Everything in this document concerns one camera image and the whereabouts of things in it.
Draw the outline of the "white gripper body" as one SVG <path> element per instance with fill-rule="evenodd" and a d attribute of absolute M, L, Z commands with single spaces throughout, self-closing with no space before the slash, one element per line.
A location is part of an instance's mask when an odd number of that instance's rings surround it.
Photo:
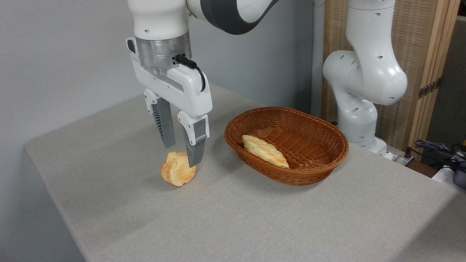
<path fill-rule="evenodd" d="M 135 38 L 127 38 L 133 68 L 138 81 L 159 97 L 176 106 L 193 118 L 199 118 L 212 110 L 212 97 L 208 83 L 203 84 L 198 70 L 178 65 L 166 70 L 165 75 L 151 72 L 141 65 Z"/>

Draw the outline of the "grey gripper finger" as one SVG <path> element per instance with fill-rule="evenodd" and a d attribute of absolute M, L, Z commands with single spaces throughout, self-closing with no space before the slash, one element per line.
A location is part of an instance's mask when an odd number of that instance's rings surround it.
<path fill-rule="evenodd" d="M 202 161 L 205 140 L 210 137 L 208 115 L 193 118 L 185 112 L 180 111 L 177 114 L 177 118 L 182 125 L 189 166 L 196 166 Z"/>
<path fill-rule="evenodd" d="M 170 148 L 176 144 L 174 133 L 173 116 L 170 109 L 170 103 L 158 96 L 148 88 L 144 91 L 147 111 L 150 113 L 158 128 L 165 148 Z"/>

